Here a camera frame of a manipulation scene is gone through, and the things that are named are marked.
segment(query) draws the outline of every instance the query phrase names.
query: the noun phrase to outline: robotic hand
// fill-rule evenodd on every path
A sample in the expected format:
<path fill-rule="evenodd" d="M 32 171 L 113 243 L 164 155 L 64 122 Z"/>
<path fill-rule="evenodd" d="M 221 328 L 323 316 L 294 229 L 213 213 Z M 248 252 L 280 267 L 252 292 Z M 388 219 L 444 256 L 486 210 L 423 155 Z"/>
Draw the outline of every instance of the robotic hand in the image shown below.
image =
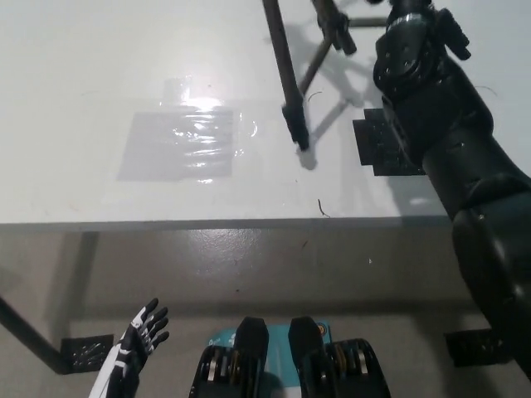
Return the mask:
<path fill-rule="evenodd" d="M 89 398 L 130 398 L 139 386 L 139 374 L 157 346 L 168 339 L 168 332 L 159 333 L 168 324 L 168 309 L 156 314 L 154 298 L 131 321 L 118 343 L 112 347 L 101 367 Z"/>
<path fill-rule="evenodd" d="M 531 187 L 493 137 L 494 121 L 465 72 L 470 57 L 450 11 L 391 0 L 374 83 L 409 159 L 448 216 L 461 274 L 493 331 L 531 376 Z"/>

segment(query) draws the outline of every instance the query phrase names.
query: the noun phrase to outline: black metal rod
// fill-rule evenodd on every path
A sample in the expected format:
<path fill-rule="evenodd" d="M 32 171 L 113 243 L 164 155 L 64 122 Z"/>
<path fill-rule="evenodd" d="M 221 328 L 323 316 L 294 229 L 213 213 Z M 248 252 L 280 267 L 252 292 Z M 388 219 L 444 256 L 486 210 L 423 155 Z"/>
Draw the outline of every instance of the black metal rod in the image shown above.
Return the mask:
<path fill-rule="evenodd" d="M 339 18 L 339 9 L 334 0 L 312 0 L 312 3 L 321 22 L 330 22 Z"/>
<path fill-rule="evenodd" d="M 290 48 L 285 34 L 282 14 L 278 0 L 262 0 L 265 17 L 269 26 L 273 51 L 275 52 L 276 65 L 279 69 L 280 81 L 286 104 L 294 104 L 300 100 L 300 92 L 291 62 Z"/>
<path fill-rule="evenodd" d="M 319 48 L 315 53 L 314 59 L 308 66 L 306 75 L 304 75 L 304 78 L 299 84 L 299 91 L 302 93 L 302 95 L 306 95 L 306 93 L 308 92 L 309 86 L 312 84 L 312 81 L 314 81 L 314 77 L 315 75 L 317 75 L 317 71 L 319 70 L 321 65 L 323 65 L 324 58 L 326 58 L 327 54 L 329 53 L 331 46 L 332 39 L 329 36 L 326 36 L 319 45 Z"/>
<path fill-rule="evenodd" d="M 370 18 L 352 18 L 348 20 L 348 27 L 355 29 L 357 27 L 386 27 L 386 17 L 370 17 Z"/>
<path fill-rule="evenodd" d="M 0 324 L 55 373 L 71 373 L 70 364 L 41 334 L 0 297 Z"/>

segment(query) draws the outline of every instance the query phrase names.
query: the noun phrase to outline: concrete floor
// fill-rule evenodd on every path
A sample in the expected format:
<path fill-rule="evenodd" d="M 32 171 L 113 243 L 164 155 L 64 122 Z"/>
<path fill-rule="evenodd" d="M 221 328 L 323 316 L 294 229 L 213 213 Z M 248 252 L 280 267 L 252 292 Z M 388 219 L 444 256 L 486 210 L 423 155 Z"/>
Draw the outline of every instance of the concrete floor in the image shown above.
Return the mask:
<path fill-rule="evenodd" d="M 393 397 L 520 397 L 511 363 L 456 370 L 443 333 L 482 328 L 443 227 L 0 235 L 0 294 L 50 341 L 121 334 L 152 297 L 170 339 L 137 397 L 184 397 L 208 336 L 247 314 L 309 314 L 364 337 Z M 95 374 L 56 376 L 0 328 L 0 396 L 88 396 Z"/>

